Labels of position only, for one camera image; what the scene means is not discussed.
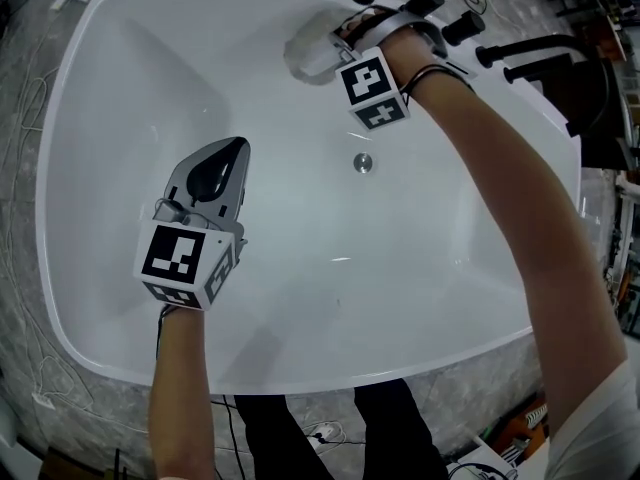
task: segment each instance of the floor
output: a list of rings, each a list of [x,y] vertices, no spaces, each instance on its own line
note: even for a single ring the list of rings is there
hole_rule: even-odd
[[[23,0],[9,1],[15,8]],[[129,471],[153,477],[145,431],[149,389],[102,378],[74,364],[52,333],[41,292],[34,241],[39,133],[17,130],[15,124],[25,79],[43,76],[60,64],[83,12],[81,4],[71,2],[62,12],[53,13],[48,10],[53,1],[29,0],[11,19],[0,42],[0,367],[4,375],[0,395],[17,413],[20,434],[35,448],[45,450],[51,445],[104,469],[113,464],[118,447]],[[490,1],[484,16],[487,31],[480,36],[486,45],[568,30],[544,0]],[[464,10],[461,0],[447,0],[436,15],[451,21]],[[54,77],[55,73],[47,79],[49,88]],[[37,116],[35,127],[41,126],[42,118]],[[582,188],[580,210],[602,260],[612,226],[612,176],[584,170]],[[470,433],[541,386],[531,336],[407,381],[442,452],[463,445]],[[53,408],[36,404],[34,392],[53,392],[49,396]],[[349,441],[364,438],[364,423],[351,390],[289,397],[288,403],[303,427],[339,421]],[[225,480],[240,478],[226,410],[219,405],[212,405],[212,410],[220,474]],[[237,414],[233,418],[245,471],[253,478],[243,424]],[[322,459],[336,479],[359,479],[364,447],[344,444],[324,453]]]

